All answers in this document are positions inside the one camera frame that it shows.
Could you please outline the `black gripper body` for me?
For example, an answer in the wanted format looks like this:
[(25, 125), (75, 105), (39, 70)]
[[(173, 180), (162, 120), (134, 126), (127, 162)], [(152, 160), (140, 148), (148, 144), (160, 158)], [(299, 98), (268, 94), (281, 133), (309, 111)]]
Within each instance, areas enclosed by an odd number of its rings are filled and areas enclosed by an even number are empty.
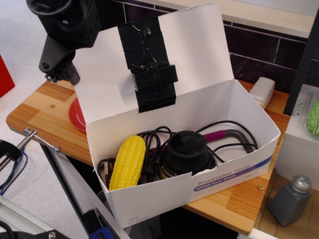
[(47, 33), (39, 62), (40, 71), (48, 81), (68, 81), (67, 69), (76, 50), (92, 47), (101, 29), (96, 2), (28, 0), (26, 4), (38, 16)]

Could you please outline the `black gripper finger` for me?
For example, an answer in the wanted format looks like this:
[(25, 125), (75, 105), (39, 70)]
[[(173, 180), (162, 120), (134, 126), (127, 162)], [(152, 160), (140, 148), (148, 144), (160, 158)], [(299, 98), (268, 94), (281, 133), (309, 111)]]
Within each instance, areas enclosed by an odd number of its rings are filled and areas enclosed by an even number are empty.
[(72, 62), (67, 69), (67, 79), (73, 86), (77, 85), (80, 81), (80, 76)]

